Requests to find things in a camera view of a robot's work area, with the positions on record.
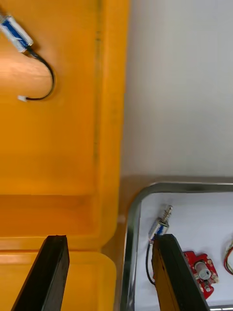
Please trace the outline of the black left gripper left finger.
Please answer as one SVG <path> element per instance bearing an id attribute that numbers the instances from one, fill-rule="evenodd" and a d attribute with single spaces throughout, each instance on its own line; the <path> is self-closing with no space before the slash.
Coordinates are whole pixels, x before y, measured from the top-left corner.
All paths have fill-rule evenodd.
<path id="1" fill-rule="evenodd" d="M 66 236 L 47 236 L 12 307 L 13 311 L 60 311 L 69 251 Z"/>

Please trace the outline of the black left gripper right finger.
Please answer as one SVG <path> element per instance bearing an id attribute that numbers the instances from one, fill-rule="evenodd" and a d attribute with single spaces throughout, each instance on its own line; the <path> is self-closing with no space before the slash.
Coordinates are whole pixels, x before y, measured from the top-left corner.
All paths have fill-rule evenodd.
<path id="1" fill-rule="evenodd" d="M 173 235 L 155 236 L 151 263 L 160 310 L 209 310 L 180 245 Z"/>

